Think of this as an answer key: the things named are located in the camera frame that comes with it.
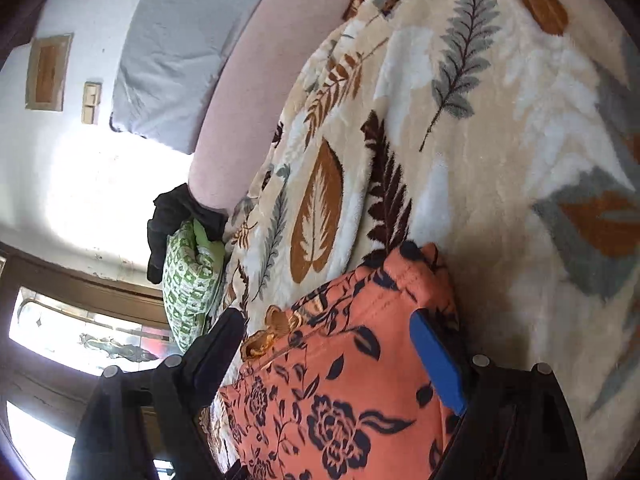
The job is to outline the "black cloth bundle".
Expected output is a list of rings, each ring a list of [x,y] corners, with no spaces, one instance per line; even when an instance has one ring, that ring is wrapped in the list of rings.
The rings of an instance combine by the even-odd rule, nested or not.
[[[195,219],[204,226],[209,240],[222,240],[228,214],[201,205],[186,183],[157,196],[154,206],[152,218],[146,225],[150,248],[146,278],[151,284],[158,285],[162,281],[168,237],[174,235],[184,222]]]

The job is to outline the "beige wall switch plate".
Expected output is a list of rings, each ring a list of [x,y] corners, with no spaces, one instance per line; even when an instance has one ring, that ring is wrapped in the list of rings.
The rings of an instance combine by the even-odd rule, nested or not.
[[[82,92],[81,121],[86,125],[95,125],[98,121],[98,109],[101,103],[102,84],[87,81]]]

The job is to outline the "cream leaf-pattern fleece blanket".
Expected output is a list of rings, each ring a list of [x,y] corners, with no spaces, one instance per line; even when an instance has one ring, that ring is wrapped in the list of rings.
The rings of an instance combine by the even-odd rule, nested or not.
[[[362,0],[308,58],[248,201],[220,303],[241,347],[270,307],[435,245],[452,327],[550,365],[588,479],[639,440],[639,51],[604,0]]]

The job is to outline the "green white patterned pillow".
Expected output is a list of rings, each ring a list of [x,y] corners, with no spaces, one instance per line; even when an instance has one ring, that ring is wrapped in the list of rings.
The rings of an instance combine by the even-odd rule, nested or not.
[[[163,266],[163,303],[172,338],[181,353],[205,333],[217,309],[226,251],[208,239],[198,219],[186,220],[167,239]]]

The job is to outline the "brown framed wall panel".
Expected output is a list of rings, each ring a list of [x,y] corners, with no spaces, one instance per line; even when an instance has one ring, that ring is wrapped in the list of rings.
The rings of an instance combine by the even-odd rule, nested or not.
[[[62,112],[73,38],[73,34],[66,34],[32,42],[25,87],[26,110]]]

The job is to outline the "orange black floral garment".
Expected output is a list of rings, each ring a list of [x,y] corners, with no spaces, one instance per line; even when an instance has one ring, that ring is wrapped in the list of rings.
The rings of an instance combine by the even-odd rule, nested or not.
[[[219,467],[253,479],[431,477],[458,420],[411,342],[417,310],[457,322],[438,248],[411,242],[270,307],[213,402]]]

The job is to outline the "grey blue pillow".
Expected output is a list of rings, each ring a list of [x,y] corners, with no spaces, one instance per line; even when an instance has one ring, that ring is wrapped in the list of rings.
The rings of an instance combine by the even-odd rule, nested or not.
[[[114,83],[110,126],[194,152],[222,69],[262,0],[140,0]]]

